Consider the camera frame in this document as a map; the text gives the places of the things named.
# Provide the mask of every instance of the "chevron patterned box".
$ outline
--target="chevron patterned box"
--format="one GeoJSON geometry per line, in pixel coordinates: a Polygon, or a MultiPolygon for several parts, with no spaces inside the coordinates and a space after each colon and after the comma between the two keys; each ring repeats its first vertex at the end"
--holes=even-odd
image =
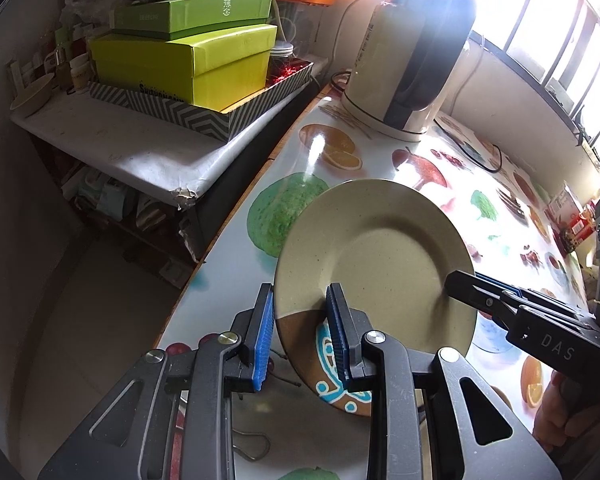
{"type": "Polygon", "coordinates": [[[311,78],[312,66],[313,63],[301,59],[293,61],[291,67],[297,68],[297,72],[221,112],[95,82],[90,83],[89,93],[100,101],[131,108],[227,143],[263,113],[305,85],[311,78]]]}

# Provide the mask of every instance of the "kettle base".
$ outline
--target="kettle base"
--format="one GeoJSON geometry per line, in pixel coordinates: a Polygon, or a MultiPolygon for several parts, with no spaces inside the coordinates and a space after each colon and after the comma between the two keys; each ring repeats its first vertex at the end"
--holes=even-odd
{"type": "Polygon", "coordinates": [[[357,120],[386,136],[393,137],[394,139],[404,140],[405,142],[420,142],[422,137],[426,135],[426,131],[421,133],[406,132],[404,130],[398,130],[397,128],[393,128],[387,124],[384,124],[382,121],[376,119],[372,115],[369,115],[364,110],[356,106],[355,103],[350,101],[346,92],[342,93],[341,102],[344,109],[353,115],[357,120]]]}

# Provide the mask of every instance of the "metal screw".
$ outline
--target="metal screw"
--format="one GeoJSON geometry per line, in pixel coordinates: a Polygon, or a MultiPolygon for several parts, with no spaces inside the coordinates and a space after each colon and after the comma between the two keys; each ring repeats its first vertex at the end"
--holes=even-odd
{"type": "Polygon", "coordinates": [[[233,332],[222,332],[218,336],[218,342],[221,345],[232,345],[238,342],[238,336],[233,332]]]}
{"type": "Polygon", "coordinates": [[[159,363],[164,359],[164,352],[162,350],[149,350],[144,354],[144,360],[151,364],[159,363]]]}
{"type": "Polygon", "coordinates": [[[449,348],[448,346],[445,346],[444,348],[440,349],[440,358],[444,359],[448,363],[455,363],[460,358],[460,354],[455,348],[449,348]]]}
{"type": "Polygon", "coordinates": [[[365,339],[370,343],[384,343],[386,337],[379,330],[370,330],[366,333],[365,339]]]}

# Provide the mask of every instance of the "wall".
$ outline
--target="wall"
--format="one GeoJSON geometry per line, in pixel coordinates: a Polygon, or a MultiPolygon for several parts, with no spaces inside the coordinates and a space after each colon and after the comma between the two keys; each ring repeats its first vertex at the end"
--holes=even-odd
{"type": "MultiPolygon", "coordinates": [[[[323,10],[314,54],[331,57],[338,22],[352,1],[336,0],[323,10]]],[[[380,1],[360,0],[351,8],[342,25],[330,73],[352,67],[373,9],[380,1]]],[[[472,68],[480,56],[480,45],[472,41],[470,47],[466,63],[472,68]]],[[[450,111],[452,98],[453,94],[443,104],[443,111],[450,111]]],[[[600,186],[595,166],[584,150],[576,147],[567,126],[531,86],[488,52],[456,99],[453,117],[499,145],[550,194],[566,181],[586,202],[600,186]]]]}
{"type": "MultiPolygon", "coordinates": [[[[480,51],[471,41],[467,63],[472,67],[480,51]]],[[[446,99],[442,111],[450,112],[452,99],[446,99]]],[[[499,145],[550,195],[564,181],[586,202],[600,187],[598,171],[568,127],[531,86],[487,51],[458,95],[453,117],[499,145]]]]}
{"type": "Polygon", "coordinates": [[[29,135],[9,120],[4,64],[30,59],[58,16],[58,0],[11,0],[0,15],[0,447],[7,451],[14,367],[46,280],[80,222],[40,162],[29,135]]]}

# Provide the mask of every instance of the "electric kettle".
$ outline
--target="electric kettle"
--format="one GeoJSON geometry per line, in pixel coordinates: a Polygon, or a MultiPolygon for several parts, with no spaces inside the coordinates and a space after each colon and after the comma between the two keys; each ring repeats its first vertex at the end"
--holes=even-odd
{"type": "Polygon", "coordinates": [[[475,0],[385,0],[371,17],[343,106],[369,127],[418,142],[457,82],[475,0]]]}

